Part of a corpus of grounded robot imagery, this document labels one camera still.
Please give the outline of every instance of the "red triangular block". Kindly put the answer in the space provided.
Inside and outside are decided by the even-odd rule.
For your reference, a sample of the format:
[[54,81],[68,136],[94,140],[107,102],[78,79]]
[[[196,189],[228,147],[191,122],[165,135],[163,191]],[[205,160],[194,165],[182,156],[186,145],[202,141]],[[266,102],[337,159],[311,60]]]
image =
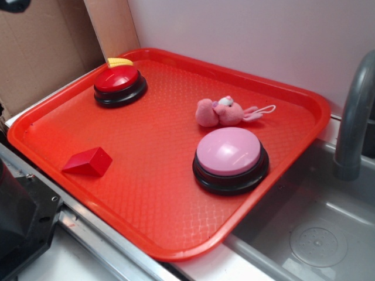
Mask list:
[[112,158],[102,148],[90,149],[73,155],[65,164],[63,172],[102,177]]

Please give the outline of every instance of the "tray rim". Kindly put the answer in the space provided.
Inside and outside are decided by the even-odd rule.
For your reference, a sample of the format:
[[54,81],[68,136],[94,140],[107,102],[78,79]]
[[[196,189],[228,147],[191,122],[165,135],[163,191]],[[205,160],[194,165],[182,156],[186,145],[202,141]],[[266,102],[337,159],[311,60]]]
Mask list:
[[[248,83],[257,83],[259,87],[269,87],[272,89],[277,89],[279,93],[294,92],[295,94],[298,94],[299,97],[303,98],[301,99],[301,104],[299,105],[308,109],[314,115],[316,121],[315,126],[310,130],[310,132],[307,135],[304,136],[304,138],[298,144],[296,144],[296,146],[288,154],[288,157],[286,157],[277,166],[274,167],[272,173],[269,174],[255,190],[249,193],[249,195],[239,206],[239,208],[232,213],[229,219],[221,227],[219,227],[217,231],[208,240],[205,240],[203,243],[196,245],[194,247],[177,251],[163,249],[157,246],[156,244],[152,243],[152,241],[145,239],[144,237],[138,237],[134,244],[140,247],[147,254],[151,255],[153,258],[158,259],[160,261],[184,261],[192,257],[202,255],[205,252],[214,248],[215,246],[218,246],[218,244],[225,239],[225,237],[234,229],[234,227],[242,220],[242,218],[244,218],[245,215],[261,200],[261,198],[268,192],[268,190],[274,185],[274,183],[282,176],[282,174],[293,164],[294,161],[297,160],[297,158],[305,151],[305,149],[315,140],[315,138],[319,135],[320,131],[328,124],[330,120],[330,108],[328,102],[323,97],[312,91],[304,90],[295,86],[280,83],[267,78],[254,76],[252,74],[247,74],[226,67],[217,66],[200,60],[192,59],[190,57],[181,56],[179,54],[174,54],[155,48],[137,49],[130,52],[126,52],[120,55],[119,57],[126,57],[134,61],[139,60],[137,58],[140,57],[148,60],[155,60],[155,57],[158,57],[156,61],[162,62],[167,65],[169,64],[170,66],[181,68],[194,73],[197,73],[198,69],[198,74],[208,78],[213,78],[217,80],[218,77],[227,77],[228,75],[230,75],[231,77],[233,77],[232,83],[240,87],[244,87],[244,85],[238,85],[237,81],[243,81],[243,83],[246,83],[246,80],[248,80]],[[30,126],[30,124],[42,118],[48,112],[51,112],[52,110],[57,108],[60,104],[68,101],[69,99],[75,97],[77,94],[91,87],[93,85],[93,77],[95,77],[98,73],[102,72],[106,68],[107,65],[103,64],[97,69],[82,76],[82,78],[71,83],[66,88],[61,89],[55,95],[45,99],[40,104],[32,108],[30,111],[27,111],[26,113],[21,115],[9,128],[7,136],[8,141],[11,144],[13,144],[14,147],[20,150],[25,156],[27,155],[27,157],[36,165],[43,166],[41,167],[41,169],[43,169],[48,175],[53,177],[51,173],[54,174],[53,170],[55,169],[45,168],[49,167],[49,164],[41,156],[39,156],[25,143],[22,142],[23,134],[27,131],[27,128]],[[284,95],[284,98],[281,100],[288,101],[288,97]],[[59,180],[56,181],[62,187],[64,185],[70,185],[70,181],[64,177],[60,177]],[[95,208],[91,208],[89,205],[87,205],[89,202],[83,203],[96,213]],[[111,219],[110,222],[108,222],[108,219],[102,219],[104,221],[107,221],[107,223],[110,225],[113,225],[116,221],[114,219]],[[137,233],[131,225],[129,225],[129,227],[130,229],[132,229],[131,231],[134,234]],[[130,241],[134,241],[134,238],[126,238]]]

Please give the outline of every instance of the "red tray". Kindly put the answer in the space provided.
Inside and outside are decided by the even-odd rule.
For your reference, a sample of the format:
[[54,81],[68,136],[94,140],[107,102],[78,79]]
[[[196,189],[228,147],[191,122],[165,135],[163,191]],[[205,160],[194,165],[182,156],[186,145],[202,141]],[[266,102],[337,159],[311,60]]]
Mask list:
[[[103,65],[22,115],[9,141],[76,199],[160,261],[182,261],[221,243],[330,118],[318,94],[157,49],[121,57],[146,78],[147,93],[125,107],[94,100]],[[195,121],[198,100],[231,95],[243,108],[275,104],[255,133],[270,172],[252,192],[224,197],[202,190],[192,162],[197,144],[217,128]],[[69,158],[102,147],[113,162],[103,177],[63,173]]]

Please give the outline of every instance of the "sink basin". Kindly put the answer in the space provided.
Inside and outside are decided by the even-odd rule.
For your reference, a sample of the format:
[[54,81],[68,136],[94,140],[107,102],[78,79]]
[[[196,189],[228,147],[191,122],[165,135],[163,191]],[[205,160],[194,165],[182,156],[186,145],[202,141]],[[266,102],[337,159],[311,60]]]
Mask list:
[[225,244],[276,280],[375,280],[375,164],[341,181],[334,151],[316,140]]

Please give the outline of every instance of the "pink stuffed toy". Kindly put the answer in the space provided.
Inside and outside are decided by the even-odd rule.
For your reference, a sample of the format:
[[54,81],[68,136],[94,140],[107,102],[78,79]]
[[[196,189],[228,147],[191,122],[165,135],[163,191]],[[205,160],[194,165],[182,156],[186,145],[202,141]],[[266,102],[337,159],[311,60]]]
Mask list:
[[243,110],[241,105],[234,102],[231,96],[226,96],[220,101],[212,101],[205,98],[198,102],[198,109],[195,113],[197,123],[203,127],[214,127],[218,124],[223,126],[234,126],[244,122],[251,122],[258,120],[263,116],[263,113],[271,113],[275,110],[275,105],[270,111],[264,111],[268,107],[258,109],[257,107],[250,107]]

